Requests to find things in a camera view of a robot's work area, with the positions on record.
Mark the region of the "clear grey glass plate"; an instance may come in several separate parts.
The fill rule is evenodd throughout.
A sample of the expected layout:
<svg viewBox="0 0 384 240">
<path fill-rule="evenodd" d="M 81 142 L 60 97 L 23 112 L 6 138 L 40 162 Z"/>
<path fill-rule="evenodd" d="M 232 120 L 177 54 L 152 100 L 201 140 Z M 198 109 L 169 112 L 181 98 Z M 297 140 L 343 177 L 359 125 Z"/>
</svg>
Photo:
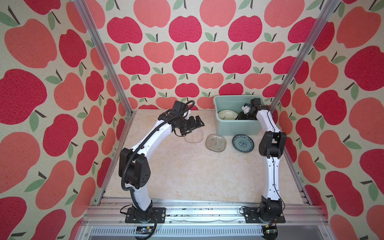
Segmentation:
<svg viewBox="0 0 384 240">
<path fill-rule="evenodd" d="M 205 145 L 210 151 L 220 153 L 226 149 L 227 140 L 223 136 L 210 134 L 206 138 Z"/>
</svg>

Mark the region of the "cream plate with plant drawing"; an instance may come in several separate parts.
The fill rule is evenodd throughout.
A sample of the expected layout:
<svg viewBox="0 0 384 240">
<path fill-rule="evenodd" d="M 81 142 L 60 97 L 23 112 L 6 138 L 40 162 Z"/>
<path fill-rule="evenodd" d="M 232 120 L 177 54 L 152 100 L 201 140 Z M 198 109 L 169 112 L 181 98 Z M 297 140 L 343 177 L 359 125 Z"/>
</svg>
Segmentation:
<svg viewBox="0 0 384 240">
<path fill-rule="evenodd" d="M 232 110 L 222 110 L 218 112 L 218 117 L 221 120 L 234 121 L 237 119 L 238 114 Z"/>
</svg>

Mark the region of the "small blue floral plate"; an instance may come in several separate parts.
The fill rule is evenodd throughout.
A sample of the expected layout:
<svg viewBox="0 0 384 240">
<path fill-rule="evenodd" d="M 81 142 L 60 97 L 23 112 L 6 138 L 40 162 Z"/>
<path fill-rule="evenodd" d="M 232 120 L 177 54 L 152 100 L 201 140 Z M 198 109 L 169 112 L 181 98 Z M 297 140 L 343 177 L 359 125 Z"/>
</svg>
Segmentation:
<svg viewBox="0 0 384 240">
<path fill-rule="evenodd" d="M 247 135 L 235 135 L 232 144 L 237 151 L 242 153 L 249 153 L 255 148 L 254 141 Z"/>
</svg>

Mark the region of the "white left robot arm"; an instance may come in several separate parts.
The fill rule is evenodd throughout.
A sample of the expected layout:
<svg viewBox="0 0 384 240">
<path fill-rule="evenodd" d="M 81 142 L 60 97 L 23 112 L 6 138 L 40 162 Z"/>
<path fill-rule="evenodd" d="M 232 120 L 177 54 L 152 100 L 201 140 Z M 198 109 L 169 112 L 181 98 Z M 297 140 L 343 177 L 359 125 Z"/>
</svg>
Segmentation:
<svg viewBox="0 0 384 240">
<path fill-rule="evenodd" d="M 151 217 L 153 201 L 146 187 L 151 176 L 149 160 L 160 143 L 177 129 L 184 137 L 205 124 L 199 116 L 191 117 L 193 100 L 187 103 L 175 101 L 173 107 L 159 115 L 154 127 L 132 148 L 123 148 L 119 159 L 121 188 L 130 192 L 134 209 L 146 218 Z"/>
</svg>

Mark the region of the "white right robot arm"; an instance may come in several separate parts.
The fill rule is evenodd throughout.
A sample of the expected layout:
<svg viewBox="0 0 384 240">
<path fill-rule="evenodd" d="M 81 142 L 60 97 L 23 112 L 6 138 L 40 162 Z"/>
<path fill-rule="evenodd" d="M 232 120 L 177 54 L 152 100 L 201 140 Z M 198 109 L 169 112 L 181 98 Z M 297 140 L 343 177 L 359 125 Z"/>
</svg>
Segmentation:
<svg viewBox="0 0 384 240">
<path fill-rule="evenodd" d="M 259 121 L 265 131 L 259 144 L 259 154 L 266 166 L 266 190 L 260 202 L 258 216 L 260 221 L 268 223 L 280 217 L 285 207 L 279 189 L 279 165 L 287 134 L 277 127 L 270 108 L 263 105 L 259 98 L 251 99 L 250 105 L 244 105 L 242 110 L 242 117 Z"/>
</svg>

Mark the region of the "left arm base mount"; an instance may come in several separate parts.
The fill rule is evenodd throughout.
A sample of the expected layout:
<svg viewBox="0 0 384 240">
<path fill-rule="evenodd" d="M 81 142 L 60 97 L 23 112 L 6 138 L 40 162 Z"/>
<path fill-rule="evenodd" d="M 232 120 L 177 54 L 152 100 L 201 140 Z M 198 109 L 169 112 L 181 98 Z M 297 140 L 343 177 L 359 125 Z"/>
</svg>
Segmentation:
<svg viewBox="0 0 384 240">
<path fill-rule="evenodd" d="M 144 212 L 141 209 L 131 207 L 126 213 L 125 223 L 127 224 L 164 224 L 166 217 L 166 208 L 151 208 L 150 212 Z"/>
</svg>

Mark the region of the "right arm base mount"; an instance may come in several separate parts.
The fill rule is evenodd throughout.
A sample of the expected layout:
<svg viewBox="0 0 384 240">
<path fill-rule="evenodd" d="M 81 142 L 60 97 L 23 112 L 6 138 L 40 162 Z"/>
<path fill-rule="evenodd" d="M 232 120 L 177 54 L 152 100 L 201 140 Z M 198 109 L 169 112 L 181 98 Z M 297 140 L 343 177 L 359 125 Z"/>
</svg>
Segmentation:
<svg viewBox="0 0 384 240">
<path fill-rule="evenodd" d="M 242 206 L 239 213 L 245 218 L 247 224 L 273 224 L 286 223 L 284 214 L 281 211 L 272 209 L 251 208 Z"/>
</svg>

